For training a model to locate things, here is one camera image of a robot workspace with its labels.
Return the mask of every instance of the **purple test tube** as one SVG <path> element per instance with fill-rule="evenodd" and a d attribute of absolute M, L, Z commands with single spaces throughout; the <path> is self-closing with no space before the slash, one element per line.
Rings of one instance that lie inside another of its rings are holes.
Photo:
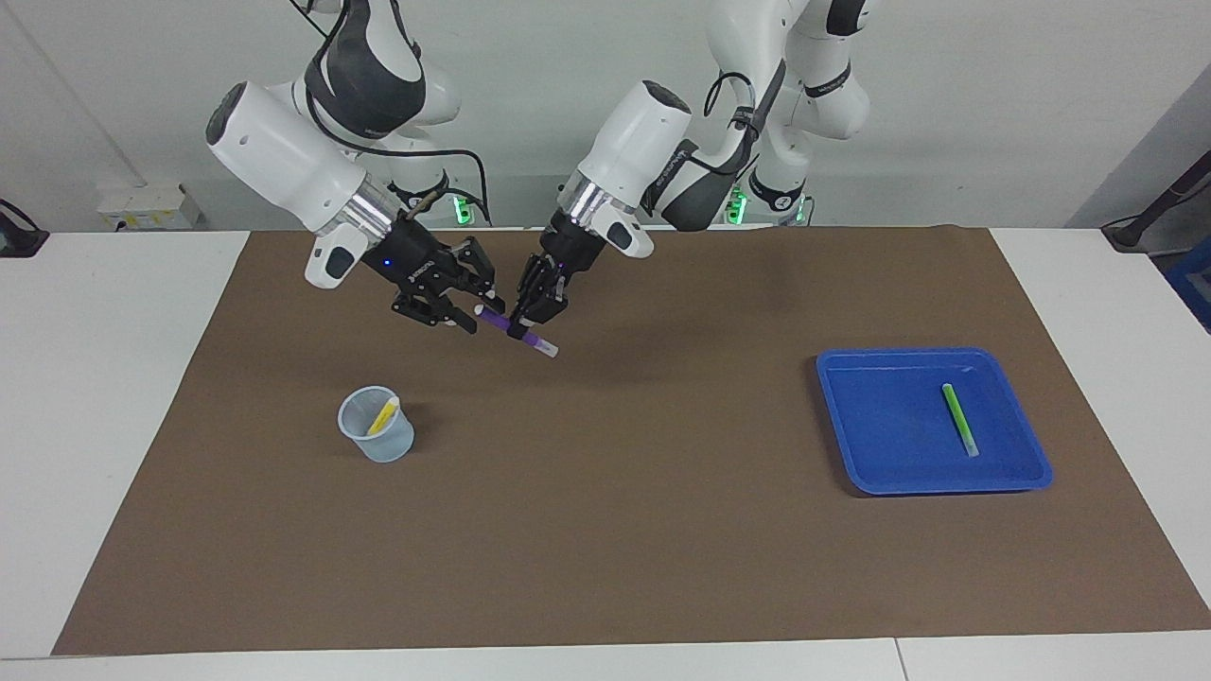
<path fill-rule="evenodd" d="M 476 305 L 475 315 L 501 331 L 506 332 L 509 331 L 509 317 L 497 314 L 497 311 L 493 309 L 489 309 L 484 305 Z M 557 345 L 555 345 L 553 343 L 547 343 L 541 337 L 539 337 L 538 333 L 534 333 L 533 331 L 527 331 L 526 336 L 522 336 L 522 343 L 526 343 L 530 348 L 534 348 L 535 350 L 543 353 L 549 357 L 553 357 L 559 353 L 559 348 Z"/>

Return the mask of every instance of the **green test tube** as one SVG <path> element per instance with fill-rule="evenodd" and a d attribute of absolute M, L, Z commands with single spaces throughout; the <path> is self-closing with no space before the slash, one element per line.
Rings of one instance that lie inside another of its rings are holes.
<path fill-rule="evenodd" d="M 969 457 L 978 457 L 980 448 L 976 447 L 976 439 L 971 435 L 971 427 L 968 425 L 968 417 L 963 416 L 963 407 L 959 405 L 959 396 L 954 394 L 954 385 L 942 384 L 942 395 L 946 396 L 946 406 L 951 407 L 951 418 L 954 427 L 959 429 L 959 437 L 963 439 L 963 447 Z"/>

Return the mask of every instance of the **white wall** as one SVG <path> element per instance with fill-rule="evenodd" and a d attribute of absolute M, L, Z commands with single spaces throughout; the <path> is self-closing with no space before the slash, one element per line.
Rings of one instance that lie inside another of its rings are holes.
<path fill-rule="evenodd" d="M 140 176 L 184 182 L 217 227 L 289 224 L 202 139 L 231 84 L 289 80 L 316 48 L 288 0 L 2 1 Z M 517 224 L 546 219 L 553 185 L 636 80 L 700 105 L 714 76 L 710 1 L 401 4 L 464 93 L 463 115 L 435 135 L 483 155 L 498 222 Z M 885 2 L 854 59 L 874 111 L 857 138 L 817 145 L 816 222 L 1064 224 L 1211 62 L 1207 25 L 1211 2 L 1189 0 Z M 7 52 L 0 111 L 29 133 L 0 139 L 0 193 L 91 228 L 92 205 L 64 188 L 111 179 L 78 162 L 96 132 L 47 124 L 69 116 L 52 97 L 11 97 L 15 80 L 46 74 L 15 75 Z M 695 124 L 706 145 L 724 110 Z M 50 179 L 17 182 L 13 167 Z"/>

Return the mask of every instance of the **green led light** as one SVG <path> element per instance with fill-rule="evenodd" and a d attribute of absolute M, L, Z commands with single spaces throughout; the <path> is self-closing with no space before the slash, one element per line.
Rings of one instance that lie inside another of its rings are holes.
<path fill-rule="evenodd" d="M 453 195 L 450 198 L 454 199 L 454 217 L 458 218 L 459 227 L 475 222 L 475 212 L 471 210 L 471 205 L 466 201 L 466 199 L 459 195 Z"/>
<path fill-rule="evenodd" d="M 740 224 L 745 221 L 745 207 L 748 206 L 748 196 L 739 187 L 731 188 L 731 200 L 724 211 L 724 217 L 731 224 Z"/>

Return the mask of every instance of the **blue tray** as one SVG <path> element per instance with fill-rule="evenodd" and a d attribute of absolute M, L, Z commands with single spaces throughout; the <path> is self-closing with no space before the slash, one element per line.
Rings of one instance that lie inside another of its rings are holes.
<path fill-rule="evenodd" d="M 1051 464 L 986 350 L 828 350 L 816 371 L 845 470 L 863 492 L 1015 492 L 1051 483 Z M 954 385 L 978 457 L 963 447 L 943 383 Z"/>

